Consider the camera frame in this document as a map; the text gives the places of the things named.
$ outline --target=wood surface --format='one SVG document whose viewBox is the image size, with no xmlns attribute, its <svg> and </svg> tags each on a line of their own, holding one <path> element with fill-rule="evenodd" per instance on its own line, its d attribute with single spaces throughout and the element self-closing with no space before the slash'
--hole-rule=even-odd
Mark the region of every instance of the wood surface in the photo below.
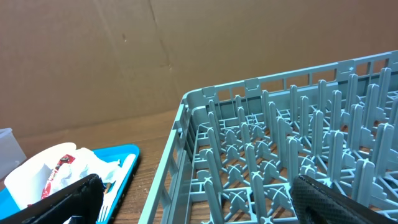
<svg viewBox="0 0 398 224">
<path fill-rule="evenodd" d="M 137 223 L 176 114 L 177 111 L 172 110 L 17 140 L 28 158 L 63 142 L 74 142 L 78 148 L 88 149 L 129 143 L 137 145 L 141 152 L 141 163 L 114 222 Z M 161 211 L 158 211 L 156 217 L 160 220 Z"/>
</svg>

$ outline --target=cardboard wall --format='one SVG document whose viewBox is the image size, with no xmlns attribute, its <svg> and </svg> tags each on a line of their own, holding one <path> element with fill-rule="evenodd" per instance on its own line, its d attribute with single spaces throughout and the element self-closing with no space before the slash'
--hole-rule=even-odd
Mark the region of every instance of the cardboard wall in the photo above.
<svg viewBox="0 0 398 224">
<path fill-rule="evenodd" d="M 4 0 L 0 127 L 29 136 L 154 114 L 192 89 L 396 50 L 397 6 Z"/>
</svg>

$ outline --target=black object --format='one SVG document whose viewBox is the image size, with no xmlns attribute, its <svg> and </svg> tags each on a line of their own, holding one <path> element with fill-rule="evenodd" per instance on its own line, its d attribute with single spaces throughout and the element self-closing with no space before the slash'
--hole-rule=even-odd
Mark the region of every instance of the black object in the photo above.
<svg viewBox="0 0 398 224">
<path fill-rule="evenodd" d="M 0 220 L 0 224 L 95 223 L 104 197 L 104 186 L 96 174 L 65 187 L 20 212 Z"/>
<path fill-rule="evenodd" d="M 295 178 L 290 194 L 301 224 L 396 223 L 306 175 Z"/>
</svg>

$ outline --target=light blue plastic rack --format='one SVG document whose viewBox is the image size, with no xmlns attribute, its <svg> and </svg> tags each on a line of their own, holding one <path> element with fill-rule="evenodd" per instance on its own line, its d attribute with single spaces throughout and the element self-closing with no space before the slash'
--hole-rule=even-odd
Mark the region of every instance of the light blue plastic rack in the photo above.
<svg viewBox="0 0 398 224">
<path fill-rule="evenodd" d="M 380 60 L 384 68 L 373 73 Z M 355 75 L 363 64 L 367 74 Z M 312 84 L 314 73 L 329 70 L 333 81 Z M 302 75 L 309 77 L 307 86 L 287 86 L 288 78 Z M 274 80 L 283 80 L 283 90 L 261 89 Z M 237 87 L 244 87 L 245 97 L 219 100 L 220 91 L 228 90 L 233 98 Z M 178 109 L 139 223 L 152 223 L 159 203 L 162 223 L 189 223 L 192 203 L 202 201 L 211 214 L 204 223 L 297 223 L 295 216 L 271 215 L 278 207 L 295 214 L 289 189 L 299 174 L 397 220 L 397 110 L 398 51 L 190 91 Z M 275 146 L 277 153 L 271 151 Z M 231 161 L 245 165 L 227 166 Z M 249 180 L 243 176 L 247 171 Z M 223 183 L 220 174 L 228 181 Z M 271 184 L 272 179 L 281 184 Z M 245 187 L 231 188 L 237 182 Z M 271 209 L 265 198 L 272 200 Z M 231 204 L 226 215 L 223 200 Z M 251 220 L 232 222 L 237 212 Z"/>
</svg>

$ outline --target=blue plastic tray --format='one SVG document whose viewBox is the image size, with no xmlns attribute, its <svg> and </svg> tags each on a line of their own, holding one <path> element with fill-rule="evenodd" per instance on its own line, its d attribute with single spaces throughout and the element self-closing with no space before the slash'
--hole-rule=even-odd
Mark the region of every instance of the blue plastic tray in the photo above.
<svg viewBox="0 0 398 224">
<path fill-rule="evenodd" d="M 137 160 L 139 158 L 139 148 L 135 145 L 132 144 L 126 144 L 122 146 L 114 146 L 114 147 L 107 147 L 103 149 L 95 149 L 93 150 L 94 154 L 102 159 L 105 162 L 112 162 L 112 161 L 117 161 L 120 159 L 121 165 L 123 165 L 123 162 L 125 158 L 129 154 L 135 154 L 136 158 L 134 162 L 132 163 L 132 166 L 129 169 L 129 172 L 127 173 L 127 177 L 123 180 L 121 190 L 118 192 L 118 195 L 116 196 L 115 202 L 112 204 L 111 211 L 108 215 L 107 219 L 104 222 L 101 223 L 107 223 L 110 221 L 110 219 L 114 218 L 114 211 L 119 207 L 121 199 L 124 197 L 124 191 L 125 186 L 129 183 L 131 180 L 131 174 L 133 172 L 134 167 L 137 165 Z M 2 190 L 0 192 L 0 220 L 13 215 L 17 212 L 19 212 L 19 208 L 15 201 L 12 199 L 9 191 L 7 188 Z"/>
</svg>

